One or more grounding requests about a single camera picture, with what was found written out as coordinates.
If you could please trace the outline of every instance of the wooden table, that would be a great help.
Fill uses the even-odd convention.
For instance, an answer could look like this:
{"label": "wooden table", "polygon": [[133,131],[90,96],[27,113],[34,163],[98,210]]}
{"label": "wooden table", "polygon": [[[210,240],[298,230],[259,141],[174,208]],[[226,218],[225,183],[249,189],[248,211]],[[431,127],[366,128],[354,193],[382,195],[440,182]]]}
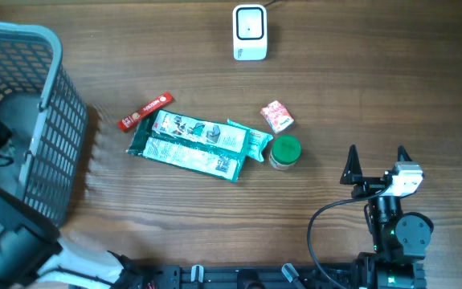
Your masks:
{"label": "wooden table", "polygon": [[[401,144],[426,175],[403,208],[435,223],[429,287],[462,287],[462,5],[405,3],[275,4],[268,59],[243,63],[234,3],[0,7],[0,21],[55,31],[89,106],[63,233],[149,263],[310,264],[309,217],[350,197],[339,185],[349,146],[380,176]],[[173,112],[265,132],[260,109],[279,100],[303,157],[285,173],[249,159],[232,184],[127,155],[133,134],[117,121],[164,91]],[[323,261],[372,251],[362,204],[325,213],[314,234]]]}

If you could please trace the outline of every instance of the teal packet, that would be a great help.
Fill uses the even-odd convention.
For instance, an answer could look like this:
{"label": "teal packet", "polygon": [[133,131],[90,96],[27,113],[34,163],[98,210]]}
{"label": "teal packet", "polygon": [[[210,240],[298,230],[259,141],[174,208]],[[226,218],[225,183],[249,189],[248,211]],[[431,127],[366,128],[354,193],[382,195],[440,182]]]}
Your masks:
{"label": "teal packet", "polygon": [[260,132],[258,130],[248,128],[244,125],[237,124],[236,122],[227,119],[227,123],[234,125],[238,128],[248,129],[250,136],[248,137],[247,143],[247,156],[253,158],[256,161],[263,162],[263,149],[266,148],[267,143],[273,139],[271,134]]}
{"label": "teal packet", "polygon": [[249,130],[159,110],[142,120],[127,153],[238,181]]}

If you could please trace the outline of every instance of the green cap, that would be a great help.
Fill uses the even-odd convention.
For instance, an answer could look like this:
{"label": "green cap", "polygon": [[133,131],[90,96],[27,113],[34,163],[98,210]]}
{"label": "green cap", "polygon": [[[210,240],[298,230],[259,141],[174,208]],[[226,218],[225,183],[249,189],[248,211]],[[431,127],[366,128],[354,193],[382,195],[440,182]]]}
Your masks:
{"label": "green cap", "polygon": [[294,164],[301,153],[301,143],[294,136],[281,136],[273,143],[272,156],[282,165]]}

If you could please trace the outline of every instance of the gray laundry basket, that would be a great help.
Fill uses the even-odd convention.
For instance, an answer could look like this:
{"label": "gray laundry basket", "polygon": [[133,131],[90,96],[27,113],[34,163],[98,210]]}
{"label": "gray laundry basket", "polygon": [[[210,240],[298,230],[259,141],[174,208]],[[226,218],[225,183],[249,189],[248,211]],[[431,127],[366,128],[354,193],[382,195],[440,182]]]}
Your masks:
{"label": "gray laundry basket", "polygon": [[58,37],[42,26],[0,23],[0,120],[13,131],[15,163],[0,186],[60,226],[88,123],[61,65]]}

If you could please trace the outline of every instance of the white electronic device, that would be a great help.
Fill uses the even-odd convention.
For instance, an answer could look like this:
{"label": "white electronic device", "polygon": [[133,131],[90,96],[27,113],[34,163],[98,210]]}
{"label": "white electronic device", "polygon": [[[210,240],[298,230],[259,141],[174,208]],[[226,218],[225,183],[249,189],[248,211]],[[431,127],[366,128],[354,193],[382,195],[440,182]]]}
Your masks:
{"label": "white electronic device", "polygon": [[268,49],[266,9],[259,4],[238,5],[232,11],[234,58],[262,60]]}

